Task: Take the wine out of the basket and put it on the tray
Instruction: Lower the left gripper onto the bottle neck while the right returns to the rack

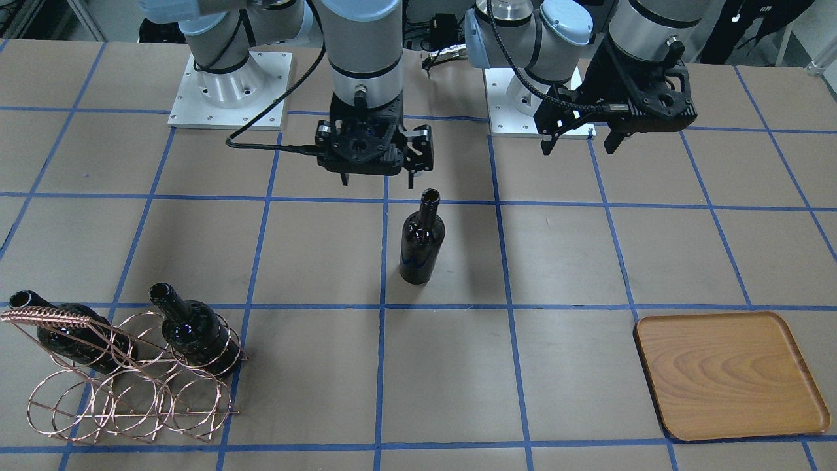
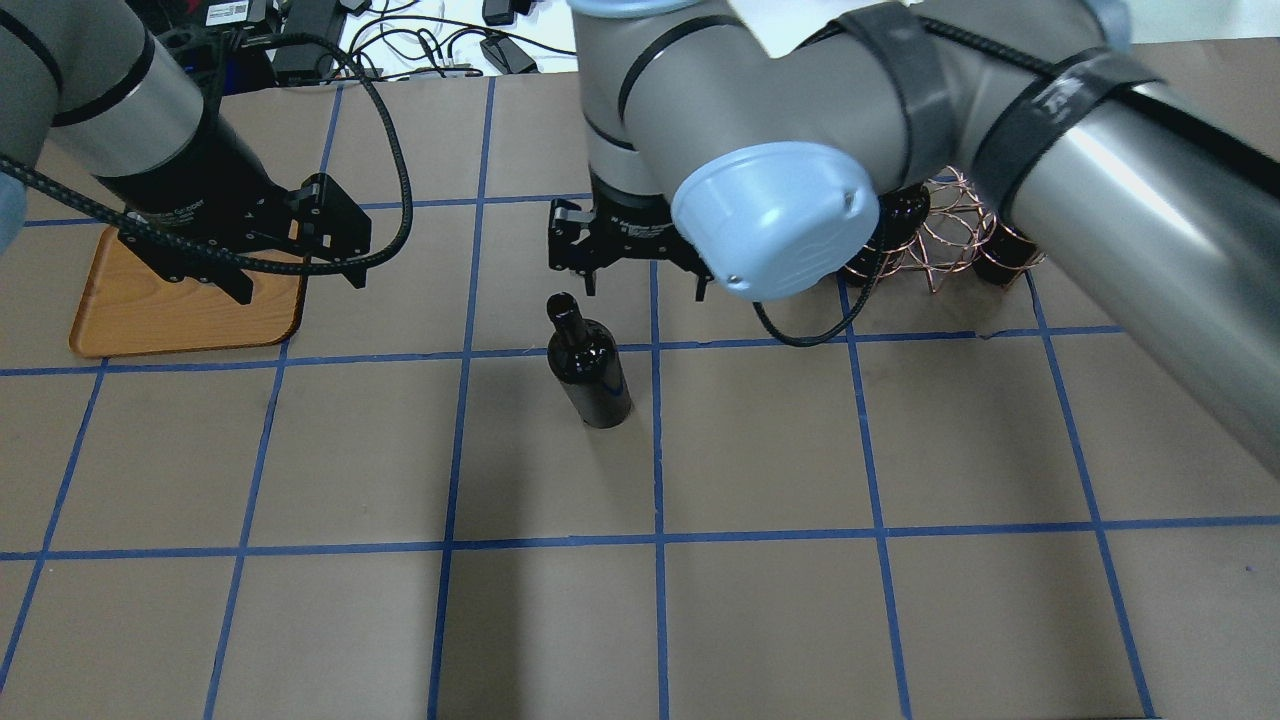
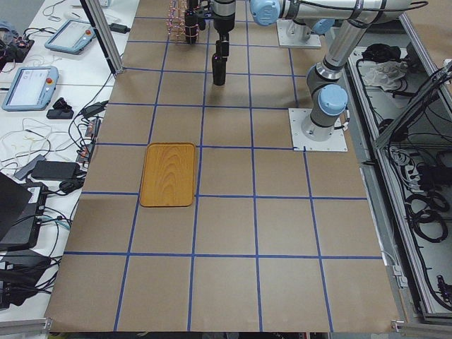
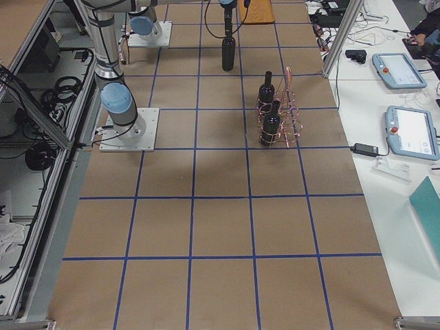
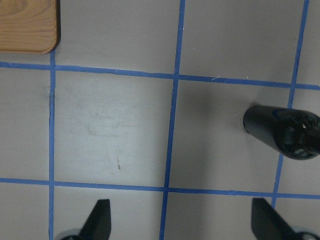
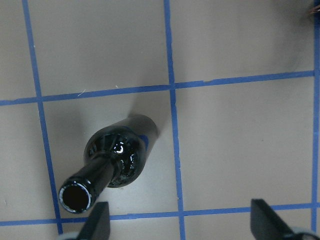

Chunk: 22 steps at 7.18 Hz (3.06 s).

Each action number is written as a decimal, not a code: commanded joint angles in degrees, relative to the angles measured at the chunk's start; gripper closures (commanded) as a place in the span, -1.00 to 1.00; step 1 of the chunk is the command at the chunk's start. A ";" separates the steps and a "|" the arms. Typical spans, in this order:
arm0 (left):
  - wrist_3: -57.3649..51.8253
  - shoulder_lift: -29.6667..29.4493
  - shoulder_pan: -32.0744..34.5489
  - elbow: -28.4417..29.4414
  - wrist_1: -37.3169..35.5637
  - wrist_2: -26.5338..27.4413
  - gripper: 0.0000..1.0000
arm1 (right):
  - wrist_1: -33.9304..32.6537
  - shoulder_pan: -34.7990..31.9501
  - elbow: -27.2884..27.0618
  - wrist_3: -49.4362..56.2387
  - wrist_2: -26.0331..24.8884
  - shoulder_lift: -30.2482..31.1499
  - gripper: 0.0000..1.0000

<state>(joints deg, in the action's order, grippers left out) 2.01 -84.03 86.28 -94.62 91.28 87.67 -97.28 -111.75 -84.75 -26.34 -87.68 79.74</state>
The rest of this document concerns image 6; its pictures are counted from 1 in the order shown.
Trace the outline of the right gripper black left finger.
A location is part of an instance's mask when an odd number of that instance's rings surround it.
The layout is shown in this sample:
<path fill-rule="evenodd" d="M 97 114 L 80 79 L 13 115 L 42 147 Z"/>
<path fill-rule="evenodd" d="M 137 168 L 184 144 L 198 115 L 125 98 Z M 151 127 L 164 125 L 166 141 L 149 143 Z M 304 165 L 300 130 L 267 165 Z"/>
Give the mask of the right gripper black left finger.
<path fill-rule="evenodd" d="M 77 240 L 108 240 L 111 234 L 109 203 L 95 204 Z"/>

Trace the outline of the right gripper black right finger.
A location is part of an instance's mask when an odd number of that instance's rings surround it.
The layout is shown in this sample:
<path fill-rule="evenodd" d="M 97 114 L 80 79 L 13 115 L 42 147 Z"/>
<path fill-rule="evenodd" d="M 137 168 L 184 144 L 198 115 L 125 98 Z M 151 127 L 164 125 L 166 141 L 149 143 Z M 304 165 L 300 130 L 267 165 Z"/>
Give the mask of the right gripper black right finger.
<path fill-rule="evenodd" d="M 290 228 L 263 199 L 251 200 L 250 230 L 256 240 L 301 240 L 304 235 Z"/>

